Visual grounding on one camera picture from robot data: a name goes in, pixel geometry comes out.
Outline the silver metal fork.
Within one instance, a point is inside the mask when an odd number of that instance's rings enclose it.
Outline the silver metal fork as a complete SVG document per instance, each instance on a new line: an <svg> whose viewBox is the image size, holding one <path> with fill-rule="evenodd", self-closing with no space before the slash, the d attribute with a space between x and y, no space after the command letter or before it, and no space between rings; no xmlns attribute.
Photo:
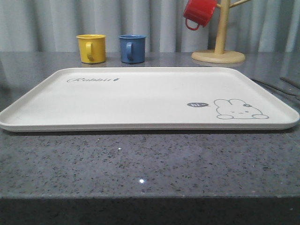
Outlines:
<svg viewBox="0 0 300 225"><path fill-rule="evenodd" d="M280 92L282 92L282 93L284 93L284 94L287 94L287 95L290 95L290 96L294 96L294 97L297 97L297 98L300 97L299 95L296 95L296 94L294 94L294 93L288 92L288 91L286 91L286 90L283 90L283 89L281 89L281 88L279 88L279 87L276 87L276 86L274 86L274 85L271 85L271 84L262 82L262 81L260 81L260 80L256 80L256 79L251 79L251 80L252 80L253 82L257 83L257 84L261 84L261 85L267 86L267 87L269 87L269 88L278 90L278 91L280 91Z"/></svg>

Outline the blue enamel mug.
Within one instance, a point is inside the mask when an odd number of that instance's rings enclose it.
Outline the blue enamel mug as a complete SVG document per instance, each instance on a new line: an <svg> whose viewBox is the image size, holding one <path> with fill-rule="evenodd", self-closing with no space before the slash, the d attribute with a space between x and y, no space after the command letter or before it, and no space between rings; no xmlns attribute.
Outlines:
<svg viewBox="0 0 300 225"><path fill-rule="evenodd" d="M120 57L123 63L135 64L145 61L144 35L120 35Z"/></svg>

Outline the beige rabbit serving tray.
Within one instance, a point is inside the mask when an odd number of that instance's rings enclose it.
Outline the beige rabbit serving tray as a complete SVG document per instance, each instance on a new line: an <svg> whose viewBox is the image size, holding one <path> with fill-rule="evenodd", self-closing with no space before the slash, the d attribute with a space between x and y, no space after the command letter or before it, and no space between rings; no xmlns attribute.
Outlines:
<svg viewBox="0 0 300 225"><path fill-rule="evenodd" d="M281 130L299 113L235 69L62 69L0 114L13 132Z"/></svg>

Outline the yellow enamel mug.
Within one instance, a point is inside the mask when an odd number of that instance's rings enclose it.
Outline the yellow enamel mug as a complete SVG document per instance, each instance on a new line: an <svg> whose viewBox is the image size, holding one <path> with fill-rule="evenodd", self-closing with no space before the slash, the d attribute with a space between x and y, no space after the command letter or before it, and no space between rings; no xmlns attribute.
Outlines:
<svg viewBox="0 0 300 225"><path fill-rule="evenodd" d="M83 34L76 38L82 63L96 64L106 61L106 35Z"/></svg>

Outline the wooden mug tree stand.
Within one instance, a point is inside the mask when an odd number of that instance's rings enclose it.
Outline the wooden mug tree stand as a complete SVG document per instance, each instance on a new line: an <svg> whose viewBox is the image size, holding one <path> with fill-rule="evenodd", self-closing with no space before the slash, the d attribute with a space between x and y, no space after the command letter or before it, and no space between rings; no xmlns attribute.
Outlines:
<svg viewBox="0 0 300 225"><path fill-rule="evenodd" d="M217 7L220 8L220 16L215 49L193 52L191 55L192 59L219 64L239 63L246 59L245 55L240 52L225 50L225 42L230 9L248 1L249 0L238 0L231 4L230 0L221 0L221 3L217 5Z"/></svg>

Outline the red enamel mug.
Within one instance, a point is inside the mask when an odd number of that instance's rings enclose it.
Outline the red enamel mug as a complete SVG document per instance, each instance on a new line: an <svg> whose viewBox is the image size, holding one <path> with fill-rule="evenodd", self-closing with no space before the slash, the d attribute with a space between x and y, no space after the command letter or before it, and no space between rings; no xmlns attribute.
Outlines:
<svg viewBox="0 0 300 225"><path fill-rule="evenodd" d="M183 13L186 27L190 30L198 30L200 26L205 27L211 20L216 7L216 0L189 0ZM188 20L195 22L197 26L190 27Z"/></svg>

